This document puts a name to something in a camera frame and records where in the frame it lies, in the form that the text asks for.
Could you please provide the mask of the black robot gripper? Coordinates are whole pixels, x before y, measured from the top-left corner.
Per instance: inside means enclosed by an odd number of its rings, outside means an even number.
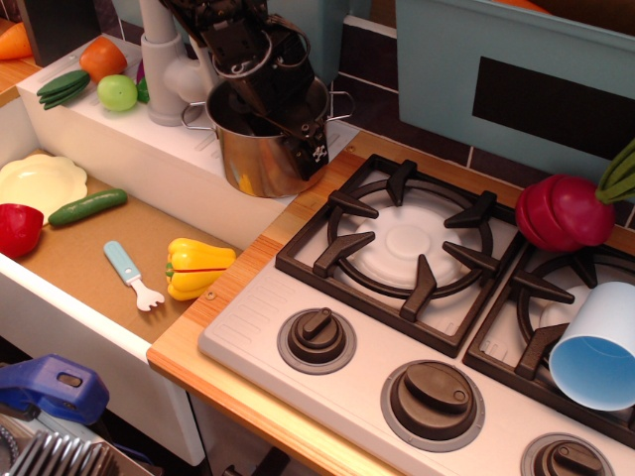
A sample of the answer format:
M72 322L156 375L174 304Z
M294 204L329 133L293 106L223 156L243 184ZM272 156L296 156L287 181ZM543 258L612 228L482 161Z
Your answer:
M244 136L281 136L281 130L262 117L303 100L316 79L307 35L271 14L265 1L165 1L163 5L199 46L210 50L214 70L237 92L228 94L226 128ZM286 136L285 148L302 180L328 163L323 129L305 140Z

